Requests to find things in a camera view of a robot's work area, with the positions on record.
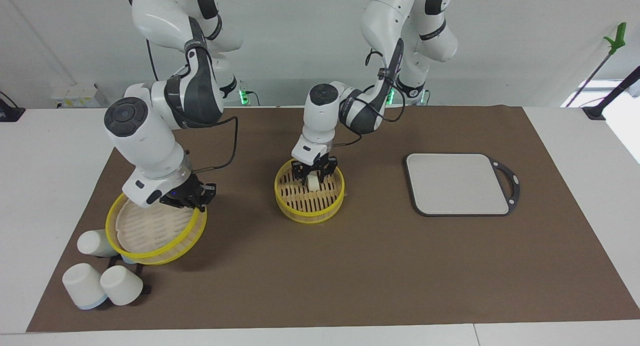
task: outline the black pole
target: black pole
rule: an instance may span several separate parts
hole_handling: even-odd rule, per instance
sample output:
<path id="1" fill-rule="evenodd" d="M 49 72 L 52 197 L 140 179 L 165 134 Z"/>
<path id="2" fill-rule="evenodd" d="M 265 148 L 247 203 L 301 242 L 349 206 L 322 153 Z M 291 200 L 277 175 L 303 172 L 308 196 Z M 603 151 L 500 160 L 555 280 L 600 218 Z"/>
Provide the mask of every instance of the black pole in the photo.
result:
<path id="1" fill-rule="evenodd" d="M 631 85 L 635 84 L 640 79 L 640 66 L 636 67 L 631 74 L 629 74 L 617 87 L 611 91 L 606 97 L 594 107 L 583 107 L 583 111 L 592 120 L 604 120 L 602 112 L 604 108 L 617 98 L 621 93 L 624 93 Z"/>

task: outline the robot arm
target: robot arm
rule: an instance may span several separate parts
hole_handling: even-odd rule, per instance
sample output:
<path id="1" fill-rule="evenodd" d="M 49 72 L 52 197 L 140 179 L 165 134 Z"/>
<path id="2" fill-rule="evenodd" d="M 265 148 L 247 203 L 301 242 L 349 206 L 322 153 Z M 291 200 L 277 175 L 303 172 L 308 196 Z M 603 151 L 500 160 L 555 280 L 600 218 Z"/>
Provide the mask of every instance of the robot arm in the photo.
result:
<path id="1" fill-rule="evenodd" d="M 322 181 L 334 172 L 338 160 L 329 157 L 329 152 L 338 121 L 359 136 L 376 131 L 384 119 L 387 95 L 395 84 L 410 102 L 416 100 L 428 71 L 423 58 L 444 62 L 457 49 L 457 39 L 442 15 L 449 2 L 368 1 L 360 29 L 371 48 L 381 54 L 384 67 L 377 73 L 377 82 L 366 92 L 338 81 L 311 89 L 304 104 L 302 134 L 291 152 L 297 159 L 292 163 L 296 178 L 306 180 L 311 172 L 317 171 Z M 408 59 L 403 59 L 404 54 L 409 54 Z"/>
<path id="2" fill-rule="evenodd" d="M 444 12 L 451 0 L 416 0 L 402 29 L 404 57 L 398 89 L 409 105 L 417 105 L 425 88 L 429 59 L 450 60 L 458 50 L 458 39 L 447 25 Z"/>
<path id="3" fill-rule="evenodd" d="M 107 109 L 107 134 L 135 165 L 122 190 L 143 208 L 160 200 L 204 210 L 215 196 L 215 184 L 203 184 L 192 173 L 171 130 L 217 124 L 224 90 L 217 84 L 215 70 L 226 70 L 228 65 L 223 57 L 212 58 L 210 47 L 214 52 L 230 51 L 240 47 L 242 37 L 222 27 L 214 0 L 132 0 L 132 15 L 149 41 L 184 52 L 187 70 L 164 81 L 134 84 Z M 215 49 L 217 45 L 226 48 Z M 235 87 L 233 82 L 229 86 L 227 93 Z"/>

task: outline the brown table mat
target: brown table mat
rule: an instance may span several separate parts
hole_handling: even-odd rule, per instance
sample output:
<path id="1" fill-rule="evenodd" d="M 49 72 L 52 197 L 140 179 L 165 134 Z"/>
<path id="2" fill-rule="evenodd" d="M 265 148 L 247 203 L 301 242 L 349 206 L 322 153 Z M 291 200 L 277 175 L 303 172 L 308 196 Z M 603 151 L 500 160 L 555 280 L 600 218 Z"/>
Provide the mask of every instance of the brown table mat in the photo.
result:
<path id="1" fill-rule="evenodd" d="M 104 227 L 133 167 L 112 153 L 46 287 L 28 332 L 283 328 L 640 319 L 640 310 L 520 107 L 409 107 L 361 142 L 336 148 L 347 196 L 322 225 L 278 209 L 273 181 L 302 128 L 302 109 L 228 109 L 240 117 L 231 166 L 206 229 L 185 256 L 144 267 L 151 295 L 77 309 L 62 274 L 105 259 L 76 250 Z M 338 125 L 336 141 L 354 135 Z M 233 126 L 180 130 L 195 168 L 224 163 Z M 521 182 L 505 217 L 427 218 L 412 207 L 403 158 L 484 153 Z"/>

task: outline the white wall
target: white wall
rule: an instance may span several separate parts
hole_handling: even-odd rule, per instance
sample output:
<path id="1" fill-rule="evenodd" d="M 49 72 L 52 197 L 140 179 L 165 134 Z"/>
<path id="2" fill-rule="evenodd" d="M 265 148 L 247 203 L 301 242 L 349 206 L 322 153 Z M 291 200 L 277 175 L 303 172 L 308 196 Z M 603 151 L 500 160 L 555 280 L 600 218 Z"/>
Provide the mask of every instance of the white wall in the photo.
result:
<path id="1" fill-rule="evenodd" d="M 50 84 L 64 82 L 64 70 L 77 82 L 96 82 L 110 101 L 126 86 L 153 79 L 127 0 L 10 0 L 18 15 L 7 2 L 0 4 L 0 89 L 20 104 L 49 106 Z M 302 104 L 318 82 L 368 86 L 378 64 L 363 64 L 369 47 L 359 22 L 366 2 L 219 0 L 222 16 L 245 34 L 243 48 L 229 55 L 236 75 L 265 105 Z M 640 42 L 638 5 L 453 0 L 447 18 L 460 46 L 450 62 L 432 65 L 431 103 L 560 105 L 606 55 L 602 37 L 619 22 L 628 22 L 628 40 Z M 14 21 L 20 14 L 26 24 Z M 25 37 L 25 25 L 37 36 Z M 35 39 L 44 46 L 32 45 Z M 603 70 L 606 77 L 623 78 L 637 66 L 638 43 L 629 43 Z M 183 63 L 177 51 L 156 46 L 153 53 L 160 77 Z M 52 66 L 55 60 L 62 68 Z"/>

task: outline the white cutting board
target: white cutting board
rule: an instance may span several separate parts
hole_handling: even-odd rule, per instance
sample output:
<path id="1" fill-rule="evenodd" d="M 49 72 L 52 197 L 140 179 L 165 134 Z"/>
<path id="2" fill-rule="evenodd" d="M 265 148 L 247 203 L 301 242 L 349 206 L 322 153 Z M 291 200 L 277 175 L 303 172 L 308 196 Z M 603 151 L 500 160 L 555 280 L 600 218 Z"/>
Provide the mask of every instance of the white cutting board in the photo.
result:
<path id="1" fill-rule="evenodd" d="M 505 216 L 519 197 L 519 180 L 484 154 L 410 154 L 405 160 L 413 203 L 423 216 Z M 505 195 L 496 170 L 514 188 Z"/>

